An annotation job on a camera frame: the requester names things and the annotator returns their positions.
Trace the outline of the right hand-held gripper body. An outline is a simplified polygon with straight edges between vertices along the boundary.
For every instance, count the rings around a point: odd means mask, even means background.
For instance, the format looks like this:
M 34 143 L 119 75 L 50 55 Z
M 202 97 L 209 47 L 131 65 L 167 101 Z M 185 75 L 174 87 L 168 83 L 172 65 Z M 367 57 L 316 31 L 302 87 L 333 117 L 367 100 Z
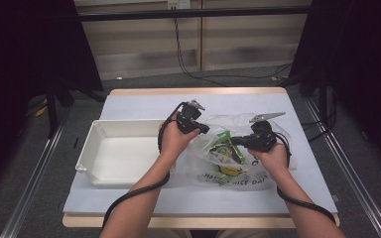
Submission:
M 252 134 L 246 141 L 245 148 L 264 152 L 269 152 L 277 143 L 277 135 L 273 131 L 269 119 L 285 115 L 285 112 L 258 114 L 249 120 Z

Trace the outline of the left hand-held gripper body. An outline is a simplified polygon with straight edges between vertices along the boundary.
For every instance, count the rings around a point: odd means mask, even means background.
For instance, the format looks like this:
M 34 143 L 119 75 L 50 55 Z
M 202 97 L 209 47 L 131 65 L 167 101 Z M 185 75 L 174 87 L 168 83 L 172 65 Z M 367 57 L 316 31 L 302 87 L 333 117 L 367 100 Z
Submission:
M 196 124 L 196 119 L 201 115 L 201 110 L 204 110 L 204 107 L 195 99 L 182 102 L 181 106 L 182 111 L 177 115 L 177 123 L 181 132 L 188 134 L 195 129 L 199 129 Z

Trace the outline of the green snack packet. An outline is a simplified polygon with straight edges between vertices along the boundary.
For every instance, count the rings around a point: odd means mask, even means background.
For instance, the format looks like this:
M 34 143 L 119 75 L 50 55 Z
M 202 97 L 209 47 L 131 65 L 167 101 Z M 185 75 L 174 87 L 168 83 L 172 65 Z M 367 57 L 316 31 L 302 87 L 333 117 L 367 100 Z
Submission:
M 205 149 L 223 164 L 244 165 L 246 160 L 240 150 L 232 144 L 231 133 L 223 131 Z

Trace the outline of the translucent white plastic bag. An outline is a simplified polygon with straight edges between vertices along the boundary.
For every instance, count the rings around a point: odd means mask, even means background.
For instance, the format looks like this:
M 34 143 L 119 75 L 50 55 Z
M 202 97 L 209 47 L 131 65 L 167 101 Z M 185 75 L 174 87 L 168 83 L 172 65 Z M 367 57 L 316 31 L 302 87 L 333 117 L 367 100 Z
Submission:
M 223 131 L 229 131 L 231 137 L 244 137 L 242 143 L 246 144 L 249 135 L 253 133 L 249 120 L 254 116 L 253 113 L 213 115 L 202 121 L 209 126 L 208 133 L 195 137 L 185 151 L 185 169 L 193 183 L 238 190 L 266 189 L 273 184 L 261 161 L 250 155 L 248 148 L 236 146 L 246 160 L 244 165 L 223 164 L 205 149 Z M 269 119 L 269 122 L 277 135 L 276 144 L 289 148 L 291 136 L 274 119 Z

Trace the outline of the person's right hand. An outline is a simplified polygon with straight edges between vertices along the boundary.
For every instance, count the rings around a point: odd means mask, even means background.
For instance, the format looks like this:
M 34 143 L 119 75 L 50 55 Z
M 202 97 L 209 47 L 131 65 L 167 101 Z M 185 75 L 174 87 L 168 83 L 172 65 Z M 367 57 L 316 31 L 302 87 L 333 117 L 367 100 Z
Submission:
M 284 181 L 290 177 L 287 166 L 287 152 L 283 144 L 276 144 L 267 153 L 251 149 L 249 149 L 248 152 L 261 161 L 274 181 Z

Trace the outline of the person's left hand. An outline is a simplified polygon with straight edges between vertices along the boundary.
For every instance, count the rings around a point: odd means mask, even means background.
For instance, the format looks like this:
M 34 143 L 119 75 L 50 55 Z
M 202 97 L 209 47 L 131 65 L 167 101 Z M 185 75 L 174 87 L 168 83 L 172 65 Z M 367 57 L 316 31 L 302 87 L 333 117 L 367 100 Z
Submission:
M 194 129 L 184 134 L 178 126 L 176 117 L 177 114 L 174 114 L 173 118 L 167 120 L 162 126 L 164 131 L 162 133 L 160 158 L 164 161 L 174 162 L 185 150 L 189 142 L 200 132 L 199 129 Z

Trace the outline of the black metal stand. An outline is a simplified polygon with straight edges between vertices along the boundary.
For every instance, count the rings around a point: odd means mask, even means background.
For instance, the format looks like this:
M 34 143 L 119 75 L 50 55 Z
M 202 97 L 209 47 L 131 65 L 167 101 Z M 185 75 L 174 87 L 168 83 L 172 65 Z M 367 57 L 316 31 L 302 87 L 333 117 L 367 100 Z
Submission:
M 299 86 L 302 97 L 313 96 L 314 92 L 318 90 L 318 120 L 316 120 L 316 124 L 320 123 L 326 131 L 329 131 L 333 127 L 335 114 L 334 111 L 328 111 L 326 73 L 320 66 L 314 65 L 299 71 L 291 69 L 289 77 L 281 82 L 280 86 L 286 88 L 295 84 Z

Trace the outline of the white plastic tray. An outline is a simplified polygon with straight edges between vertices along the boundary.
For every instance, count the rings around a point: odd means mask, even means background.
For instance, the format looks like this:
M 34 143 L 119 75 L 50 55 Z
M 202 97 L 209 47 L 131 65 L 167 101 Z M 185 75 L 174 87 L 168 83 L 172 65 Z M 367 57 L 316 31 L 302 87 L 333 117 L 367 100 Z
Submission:
M 95 120 L 75 169 L 93 185 L 130 187 L 159 155 L 162 120 Z

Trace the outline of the wooden table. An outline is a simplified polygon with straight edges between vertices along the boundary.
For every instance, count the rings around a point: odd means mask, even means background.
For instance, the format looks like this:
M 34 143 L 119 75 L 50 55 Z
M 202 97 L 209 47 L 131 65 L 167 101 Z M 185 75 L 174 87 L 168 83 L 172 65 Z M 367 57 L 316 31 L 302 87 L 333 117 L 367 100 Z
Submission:
M 195 99 L 204 117 L 244 112 L 276 113 L 289 132 L 297 162 L 292 175 L 319 206 L 338 213 L 286 89 L 282 87 L 207 87 L 114 89 L 99 120 L 164 120 L 182 101 Z M 291 229 L 294 223 L 273 183 L 262 190 L 239 191 L 198 186 L 186 176 L 185 156 L 162 188 L 149 226 L 152 229 Z

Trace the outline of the person's right leg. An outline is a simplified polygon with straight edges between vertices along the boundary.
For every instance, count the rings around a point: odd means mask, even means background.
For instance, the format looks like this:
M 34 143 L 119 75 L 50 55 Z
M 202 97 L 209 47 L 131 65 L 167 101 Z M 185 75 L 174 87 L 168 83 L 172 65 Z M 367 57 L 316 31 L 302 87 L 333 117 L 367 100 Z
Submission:
M 264 230 L 220 230 L 215 238 L 271 238 Z

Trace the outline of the black horizontal bar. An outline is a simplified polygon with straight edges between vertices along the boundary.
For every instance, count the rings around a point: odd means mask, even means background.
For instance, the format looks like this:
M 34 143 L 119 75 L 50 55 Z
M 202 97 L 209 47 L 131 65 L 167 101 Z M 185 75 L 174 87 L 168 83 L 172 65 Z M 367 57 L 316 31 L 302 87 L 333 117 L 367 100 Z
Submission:
M 149 20 L 149 19 L 178 19 L 227 16 L 264 16 L 264 15 L 292 15 L 308 14 L 312 10 L 309 6 L 285 7 L 256 7 L 256 8 L 215 8 L 215 9 L 185 9 L 185 10 L 157 10 L 134 11 L 115 13 L 83 13 L 77 16 L 80 22 L 94 21 L 121 21 L 121 20 Z

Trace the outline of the black curtain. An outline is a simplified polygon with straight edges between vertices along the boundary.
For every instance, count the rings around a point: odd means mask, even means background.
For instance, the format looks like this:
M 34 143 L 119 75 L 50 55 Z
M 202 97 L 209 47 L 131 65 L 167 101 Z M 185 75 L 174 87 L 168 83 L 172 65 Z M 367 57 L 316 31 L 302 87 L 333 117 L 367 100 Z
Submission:
M 101 79 L 73 0 L 0 0 L 0 169 L 25 122 L 28 102 L 72 89 L 101 90 Z
M 290 80 L 311 95 L 321 80 L 381 150 L 381 0 L 312 0 Z

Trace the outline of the black tripod stand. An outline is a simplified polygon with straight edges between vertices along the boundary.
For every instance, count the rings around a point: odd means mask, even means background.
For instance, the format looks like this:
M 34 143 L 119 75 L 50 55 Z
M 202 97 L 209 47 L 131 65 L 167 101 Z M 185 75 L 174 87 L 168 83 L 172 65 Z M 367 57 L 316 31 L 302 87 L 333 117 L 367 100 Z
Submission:
M 50 138 L 59 128 L 56 100 L 59 101 L 62 107 L 71 107 L 74 103 L 74 99 L 70 94 L 71 90 L 78 91 L 79 93 L 97 102 L 105 101 L 104 96 L 97 94 L 92 89 L 86 89 L 84 86 L 81 86 L 72 80 L 63 79 L 60 77 L 48 79 L 46 82 L 46 99 L 49 111 Z

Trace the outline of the metal floor rail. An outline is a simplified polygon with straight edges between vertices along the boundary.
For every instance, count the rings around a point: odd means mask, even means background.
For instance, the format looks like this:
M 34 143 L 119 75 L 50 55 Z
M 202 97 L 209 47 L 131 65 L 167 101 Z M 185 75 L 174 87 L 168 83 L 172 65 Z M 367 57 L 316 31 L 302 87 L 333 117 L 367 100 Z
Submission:
M 318 107 L 312 99 L 306 99 L 306 105 L 309 108 L 313 118 L 318 120 Z M 368 220 L 373 225 L 378 237 L 381 238 L 381 209 L 377 206 L 374 199 L 366 189 L 364 183 L 361 181 L 354 167 L 352 166 L 349 158 L 341 148 L 336 137 L 331 130 L 326 131 L 325 127 L 320 123 L 317 124 L 321 134 L 324 136 L 326 143 L 333 153 L 334 158 L 337 160 L 340 168 L 342 169 L 345 177 L 350 184 L 357 200 L 361 204 Z
M 57 125 L 53 135 L 48 139 L 20 199 L 0 234 L 0 238 L 17 238 L 33 203 L 33 198 L 39 189 L 45 171 L 59 143 L 69 114 L 69 109 L 63 110 L 62 115 L 58 117 L 60 123 Z

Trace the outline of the wall power outlet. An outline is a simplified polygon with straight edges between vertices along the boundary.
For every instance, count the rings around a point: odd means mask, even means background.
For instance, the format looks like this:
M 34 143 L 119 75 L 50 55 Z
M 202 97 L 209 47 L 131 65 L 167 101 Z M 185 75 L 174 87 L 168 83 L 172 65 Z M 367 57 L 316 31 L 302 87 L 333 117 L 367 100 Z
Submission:
M 191 7 L 191 0 L 168 0 L 169 10 L 188 10 Z

